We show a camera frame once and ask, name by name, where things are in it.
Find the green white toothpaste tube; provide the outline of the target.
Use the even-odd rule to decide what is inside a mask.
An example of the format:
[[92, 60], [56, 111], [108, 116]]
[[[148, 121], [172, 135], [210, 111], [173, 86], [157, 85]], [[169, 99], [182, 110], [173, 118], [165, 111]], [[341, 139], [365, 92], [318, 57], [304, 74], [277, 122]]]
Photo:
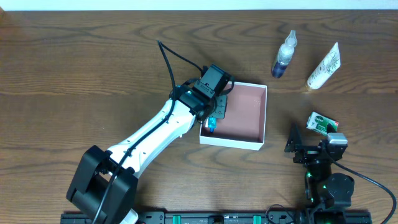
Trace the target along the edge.
[[214, 130], [216, 129], [216, 127], [217, 127], [217, 119], [209, 117], [206, 120], [205, 127], [210, 130], [210, 133], [213, 133]]

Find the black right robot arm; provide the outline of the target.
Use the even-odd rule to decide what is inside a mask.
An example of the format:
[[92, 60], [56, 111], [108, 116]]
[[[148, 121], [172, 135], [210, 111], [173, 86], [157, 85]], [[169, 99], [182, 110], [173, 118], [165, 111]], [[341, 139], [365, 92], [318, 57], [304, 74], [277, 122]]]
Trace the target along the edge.
[[292, 124], [284, 151], [294, 154], [293, 162], [302, 164], [305, 198], [308, 205], [294, 218], [295, 223], [348, 223], [345, 209], [351, 206], [354, 179], [333, 173], [331, 165], [342, 158], [348, 140], [342, 133], [328, 133], [316, 146], [306, 146], [296, 124]]

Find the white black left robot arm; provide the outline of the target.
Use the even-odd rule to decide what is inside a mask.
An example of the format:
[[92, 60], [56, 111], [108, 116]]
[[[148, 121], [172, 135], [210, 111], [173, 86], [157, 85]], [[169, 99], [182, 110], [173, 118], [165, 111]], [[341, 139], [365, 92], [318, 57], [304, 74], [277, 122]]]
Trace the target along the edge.
[[229, 92], [201, 83], [173, 87], [162, 109], [134, 134], [105, 151], [94, 145], [83, 154], [67, 200], [93, 223], [136, 223], [134, 199], [144, 170], [195, 122], [206, 120]]

